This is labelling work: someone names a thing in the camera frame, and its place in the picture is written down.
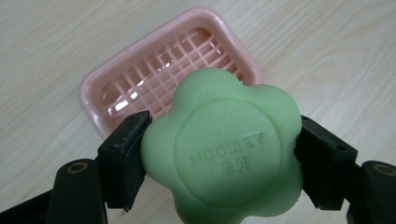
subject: flower-shaped soap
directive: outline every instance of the flower-shaped soap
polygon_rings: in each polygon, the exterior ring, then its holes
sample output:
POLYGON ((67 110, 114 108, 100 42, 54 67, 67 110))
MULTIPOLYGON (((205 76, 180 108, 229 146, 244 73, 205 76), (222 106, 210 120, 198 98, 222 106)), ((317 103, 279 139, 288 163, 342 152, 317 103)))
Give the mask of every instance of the flower-shaped soap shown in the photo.
POLYGON ((284 91, 201 69, 181 81, 171 112, 146 130, 142 162, 172 190, 185 223, 276 216, 302 190, 293 153, 301 127, 298 107, 284 91))

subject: embossed text on soap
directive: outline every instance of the embossed text on soap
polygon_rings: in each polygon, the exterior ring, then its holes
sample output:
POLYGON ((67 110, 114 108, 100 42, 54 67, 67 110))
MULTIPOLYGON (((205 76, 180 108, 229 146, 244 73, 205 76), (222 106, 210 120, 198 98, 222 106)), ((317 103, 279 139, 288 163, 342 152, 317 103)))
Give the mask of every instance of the embossed text on soap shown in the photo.
POLYGON ((263 144, 264 133, 252 133, 241 139, 233 140, 226 144, 220 145, 214 149, 207 149, 190 155, 190 163, 192 167, 203 165, 207 162, 216 161, 218 159, 227 159, 232 155, 236 155, 243 150, 249 150, 259 147, 263 144))
POLYGON ((220 177, 232 177, 249 170, 248 157, 238 157, 234 160, 227 160, 219 165, 220 177))

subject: screw hole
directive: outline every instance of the screw hole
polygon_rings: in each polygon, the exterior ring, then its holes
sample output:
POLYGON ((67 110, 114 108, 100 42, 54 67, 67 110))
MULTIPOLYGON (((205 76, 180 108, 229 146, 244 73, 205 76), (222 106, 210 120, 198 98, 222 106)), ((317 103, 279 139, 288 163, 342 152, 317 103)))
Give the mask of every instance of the screw hole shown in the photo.
POLYGON ((84 170, 86 170, 88 167, 88 164, 86 162, 76 162, 74 164, 71 164, 68 168, 67 168, 67 173, 74 175, 77 173, 80 173, 84 170))
POLYGON ((387 165, 376 164, 376 165, 374 165, 374 168, 378 172, 380 172, 384 175, 396 176, 396 170, 393 169, 392 167, 387 166, 387 165))

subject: pink soap dish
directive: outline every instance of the pink soap dish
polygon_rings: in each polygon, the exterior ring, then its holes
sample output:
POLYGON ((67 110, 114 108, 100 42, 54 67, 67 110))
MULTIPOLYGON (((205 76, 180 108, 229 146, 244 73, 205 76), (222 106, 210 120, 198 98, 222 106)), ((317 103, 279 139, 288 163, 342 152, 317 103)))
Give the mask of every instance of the pink soap dish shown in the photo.
POLYGON ((166 114, 180 80, 194 70, 218 67, 246 85, 262 83, 260 67, 219 15, 191 9, 91 71, 79 101, 102 137, 129 115, 166 114))

